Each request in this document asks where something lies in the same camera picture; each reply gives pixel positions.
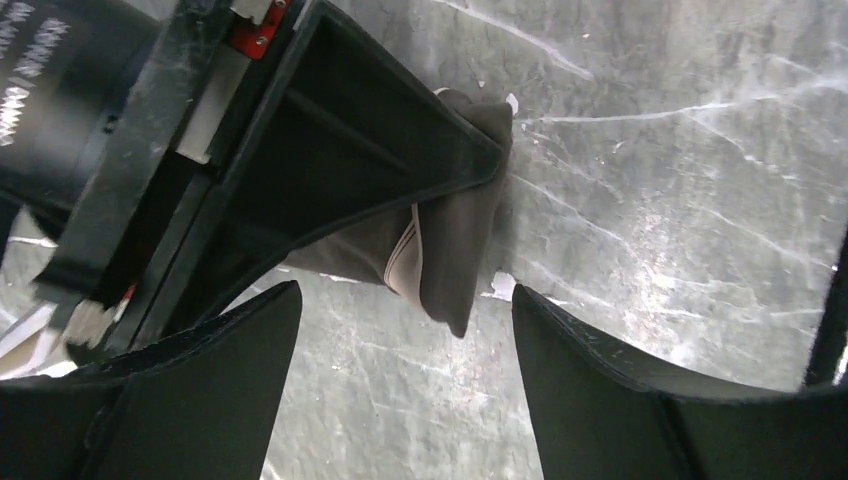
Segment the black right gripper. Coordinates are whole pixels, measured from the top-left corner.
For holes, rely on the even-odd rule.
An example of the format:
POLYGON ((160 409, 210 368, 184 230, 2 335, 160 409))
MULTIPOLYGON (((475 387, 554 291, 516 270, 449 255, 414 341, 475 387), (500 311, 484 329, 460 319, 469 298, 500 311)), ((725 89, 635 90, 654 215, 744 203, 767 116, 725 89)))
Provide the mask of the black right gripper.
POLYGON ((1 5, 1 200, 58 248, 36 278, 56 318, 116 304, 205 177, 180 154, 227 1, 180 1, 156 21, 122 1, 1 5))

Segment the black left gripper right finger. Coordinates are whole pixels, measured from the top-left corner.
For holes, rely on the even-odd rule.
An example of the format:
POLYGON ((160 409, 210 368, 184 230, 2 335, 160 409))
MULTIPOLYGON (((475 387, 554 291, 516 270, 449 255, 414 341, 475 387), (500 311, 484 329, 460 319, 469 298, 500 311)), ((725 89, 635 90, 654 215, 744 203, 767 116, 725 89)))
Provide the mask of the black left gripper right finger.
POLYGON ((547 479, 843 479, 847 389, 779 392, 649 354, 517 286, 512 319, 547 479))

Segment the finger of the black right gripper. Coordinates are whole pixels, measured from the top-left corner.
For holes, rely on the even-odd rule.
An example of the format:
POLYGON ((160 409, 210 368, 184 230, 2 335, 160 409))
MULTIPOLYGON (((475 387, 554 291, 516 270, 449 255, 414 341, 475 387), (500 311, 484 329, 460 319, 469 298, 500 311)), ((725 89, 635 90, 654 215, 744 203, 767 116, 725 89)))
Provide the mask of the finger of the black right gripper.
POLYGON ((297 1, 213 139, 210 170, 158 176, 144 269, 102 346, 142 348, 215 316, 293 250, 492 179, 504 150, 342 10, 297 1))

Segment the olive underwear with beige waistband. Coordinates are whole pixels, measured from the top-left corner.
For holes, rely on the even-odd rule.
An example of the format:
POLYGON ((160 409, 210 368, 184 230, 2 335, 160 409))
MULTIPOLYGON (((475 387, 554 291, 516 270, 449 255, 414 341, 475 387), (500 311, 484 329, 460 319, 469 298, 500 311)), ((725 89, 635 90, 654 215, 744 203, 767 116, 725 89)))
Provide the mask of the olive underwear with beige waistband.
POLYGON ((284 265, 382 285, 465 336, 502 198, 513 143, 512 110, 443 87, 435 95, 493 139, 502 152, 482 185, 388 211, 290 253, 284 265))

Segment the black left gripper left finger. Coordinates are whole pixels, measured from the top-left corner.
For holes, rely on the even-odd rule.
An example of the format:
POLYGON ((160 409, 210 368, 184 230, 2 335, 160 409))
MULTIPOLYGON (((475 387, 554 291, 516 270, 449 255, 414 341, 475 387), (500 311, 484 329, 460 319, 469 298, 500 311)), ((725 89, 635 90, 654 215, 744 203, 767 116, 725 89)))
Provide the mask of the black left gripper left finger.
POLYGON ((1 385, 5 479, 257 479, 302 312, 294 282, 143 349, 1 385))

